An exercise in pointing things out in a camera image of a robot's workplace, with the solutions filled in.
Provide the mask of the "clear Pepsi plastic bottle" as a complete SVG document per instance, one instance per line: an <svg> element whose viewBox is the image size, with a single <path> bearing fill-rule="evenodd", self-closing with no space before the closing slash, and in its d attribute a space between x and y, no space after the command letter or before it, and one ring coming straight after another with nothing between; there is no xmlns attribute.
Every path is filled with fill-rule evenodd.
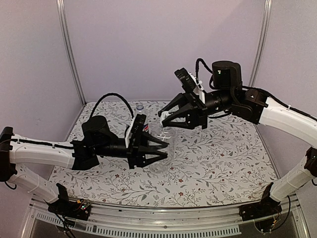
<svg viewBox="0 0 317 238"><path fill-rule="evenodd" d="M142 103L136 105L135 114L143 117L143 131L149 132L148 112Z"/></svg>

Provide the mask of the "aluminium front frame rail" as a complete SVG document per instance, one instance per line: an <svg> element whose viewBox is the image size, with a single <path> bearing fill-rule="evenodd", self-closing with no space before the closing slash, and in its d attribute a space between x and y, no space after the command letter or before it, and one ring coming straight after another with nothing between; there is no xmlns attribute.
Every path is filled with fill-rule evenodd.
<svg viewBox="0 0 317 238"><path fill-rule="evenodd" d="M61 220L38 197L31 199L23 238L310 238L296 195L278 215L244 221L240 205L191 208L132 207L93 202L88 220Z"/></svg>

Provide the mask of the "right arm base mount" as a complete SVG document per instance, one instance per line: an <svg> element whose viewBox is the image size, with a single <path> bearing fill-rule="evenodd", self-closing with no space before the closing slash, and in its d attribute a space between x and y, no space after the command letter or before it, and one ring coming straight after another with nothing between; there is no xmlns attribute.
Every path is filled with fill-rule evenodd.
<svg viewBox="0 0 317 238"><path fill-rule="evenodd" d="M273 200L270 197L270 189L273 183L271 182L264 190L261 200L258 202L242 205L239 207L239 215L243 221L263 218L266 216L279 215L282 211L280 202ZM277 220L270 218L255 222L256 229L262 233L271 232L275 227Z"/></svg>

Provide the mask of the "floral patterned table mat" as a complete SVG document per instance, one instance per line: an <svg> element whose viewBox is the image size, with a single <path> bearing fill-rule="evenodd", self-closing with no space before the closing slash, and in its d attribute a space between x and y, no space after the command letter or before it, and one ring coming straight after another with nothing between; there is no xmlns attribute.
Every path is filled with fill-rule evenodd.
<svg viewBox="0 0 317 238"><path fill-rule="evenodd" d="M235 116L207 129L176 129L175 157L162 174L101 158L87 171L55 167L50 181L68 195L96 202L150 207L199 207L259 200L277 179L253 124Z"/></svg>

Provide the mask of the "aluminium corner post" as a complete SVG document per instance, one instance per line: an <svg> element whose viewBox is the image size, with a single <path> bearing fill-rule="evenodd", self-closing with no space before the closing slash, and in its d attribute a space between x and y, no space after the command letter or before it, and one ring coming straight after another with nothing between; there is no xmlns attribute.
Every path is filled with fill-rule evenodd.
<svg viewBox="0 0 317 238"><path fill-rule="evenodd" d="M267 32L268 32L269 23L270 23L271 9L272 9L272 0L265 0L259 42L258 42L258 46L256 50L253 67L251 70L251 75L250 75L250 81L249 81L250 87L254 87L256 83L256 79L257 79L257 74L260 69L261 59L263 56L265 42L267 38Z"/></svg>
<svg viewBox="0 0 317 238"><path fill-rule="evenodd" d="M66 56L68 59L71 75L74 81L74 86L78 94L79 101L81 105L84 106L86 105L87 102L86 102L83 87L80 81L80 77L79 77L79 73L78 73L78 69L77 69L77 65L75 61L75 56L74 56L74 52L73 52L73 48L71 44L70 33L68 29L68 24L67 24L66 10L65 10L65 2L63 0L57 0L56 6L57 6L57 12L58 12L58 17L60 22L61 34L64 41Z"/></svg>

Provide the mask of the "aluminium corner post right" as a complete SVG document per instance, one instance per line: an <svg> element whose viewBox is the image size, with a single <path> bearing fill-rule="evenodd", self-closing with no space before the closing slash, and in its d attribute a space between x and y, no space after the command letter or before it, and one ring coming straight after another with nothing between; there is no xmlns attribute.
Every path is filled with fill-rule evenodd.
<svg viewBox="0 0 317 238"><path fill-rule="evenodd" d="M256 79L257 79L257 74L260 69L261 59L263 56L265 42L267 38L267 32L268 32L269 23L270 23L271 9L272 9L272 0L265 0L259 42L258 42L258 46L256 50L253 67L251 70L251 75L250 75L250 81L249 81L250 87L254 87L256 83Z"/></svg>

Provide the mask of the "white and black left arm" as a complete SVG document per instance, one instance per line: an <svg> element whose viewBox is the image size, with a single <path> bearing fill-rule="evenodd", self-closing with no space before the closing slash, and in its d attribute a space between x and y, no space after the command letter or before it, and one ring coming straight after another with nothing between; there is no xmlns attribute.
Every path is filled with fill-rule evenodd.
<svg viewBox="0 0 317 238"><path fill-rule="evenodd" d="M145 119L145 115L137 115L127 136L119 138L111 132L104 116L93 116L82 124L84 138L71 142L31 140L6 126L0 133L0 180L20 186L53 203L61 214L70 215L74 208L66 188L50 183L25 164L86 171L99 165L99 157L104 156L127 159L130 169L146 167L167 158L163 149L169 144L143 131Z"/></svg>

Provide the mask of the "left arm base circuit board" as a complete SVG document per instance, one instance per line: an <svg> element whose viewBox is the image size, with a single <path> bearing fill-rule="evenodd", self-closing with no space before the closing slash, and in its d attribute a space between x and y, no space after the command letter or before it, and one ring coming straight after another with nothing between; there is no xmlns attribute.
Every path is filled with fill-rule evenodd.
<svg viewBox="0 0 317 238"><path fill-rule="evenodd" d="M60 183L57 183L56 186L58 188L58 200L48 203L48 211L64 217L87 221L91 212L91 203L84 199L71 201L66 188Z"/></svg>

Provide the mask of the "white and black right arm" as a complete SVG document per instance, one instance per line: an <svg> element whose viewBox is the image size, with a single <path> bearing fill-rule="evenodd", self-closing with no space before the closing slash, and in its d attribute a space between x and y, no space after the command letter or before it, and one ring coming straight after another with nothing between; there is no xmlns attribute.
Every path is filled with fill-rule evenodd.
<svg viewBox="0 0 317 238"><path fill-rule="evenodd" d="M240 64L216 61L208 68L211 92L203 89L199 76L186 69L175 71L184 89L158 112L163 127L194 129L208 126L208 117L224 112L253 124L270 126L308 143L310 148L299 164L265 189L256 206L267 216L275 204L317 176L317 119L281 102L266 90L243 86Z"/></svg>

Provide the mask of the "aluminium corner post left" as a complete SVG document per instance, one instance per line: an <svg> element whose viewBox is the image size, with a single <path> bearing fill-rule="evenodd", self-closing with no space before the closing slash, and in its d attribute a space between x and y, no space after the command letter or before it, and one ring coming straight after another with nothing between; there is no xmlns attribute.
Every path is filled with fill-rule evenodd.
<svg viewBox="0 0 317 238"><path fill-rule="evenodd" d="M68 24L67 24L66 10L65 10L65 2L63 0L57 0L56 6L57 6L57 12L58 12L58 17L60 22L61 34L64 41L66 56L68 59L71 75L74 81L74 86L78 94L79 101L81 105L84 106L86 105L87 102L86 102L83 87L80 81L80 77L79 77L79 73L78 73L78 69L77 69L77 65L75 61L75 56L74 56L74 52L73 52L73 48L71 44L70 33L68 29Z"/></svg>

